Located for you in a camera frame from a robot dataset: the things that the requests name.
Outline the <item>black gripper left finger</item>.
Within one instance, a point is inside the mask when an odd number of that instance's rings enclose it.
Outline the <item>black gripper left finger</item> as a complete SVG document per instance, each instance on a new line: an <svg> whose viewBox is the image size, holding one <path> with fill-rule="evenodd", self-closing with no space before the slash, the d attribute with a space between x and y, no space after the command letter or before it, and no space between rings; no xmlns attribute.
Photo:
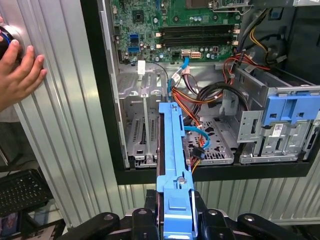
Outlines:
<svg viewBox="0 0 320 240"><path fill-rule="evenodd" d="M73 227L60 240L159 240L156 225L156 191L148 189L144 206L120 218L112 212L103 212Z"/></svg>

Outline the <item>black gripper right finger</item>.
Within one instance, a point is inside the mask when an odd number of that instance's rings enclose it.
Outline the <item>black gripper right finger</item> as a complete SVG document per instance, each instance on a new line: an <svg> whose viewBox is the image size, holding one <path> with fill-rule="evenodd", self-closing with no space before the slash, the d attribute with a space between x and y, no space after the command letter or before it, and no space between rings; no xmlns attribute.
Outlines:
<svg viewBox="0 0 320 240"><path fill-rule="evenodd" d="M287 230L257 214L244 213L232 220L222 210L207 208L198 191L195 192L198 216L198 240L299 240Z"/></svg>

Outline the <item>person's hand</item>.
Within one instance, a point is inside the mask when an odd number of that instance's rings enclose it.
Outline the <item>person's hand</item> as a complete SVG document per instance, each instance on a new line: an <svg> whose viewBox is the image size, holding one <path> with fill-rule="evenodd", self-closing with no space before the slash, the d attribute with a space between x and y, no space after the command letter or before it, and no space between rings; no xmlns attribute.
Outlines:
<svg viewBox="0 0 320 240"><path fill-rule="evenodd" d="M35 56L32 45L26 48L19 66L16 60L20 43L14 39L0 60L0 110L20 102L33 93L43 82L47 70L43 68L45 56Z"/></svg>

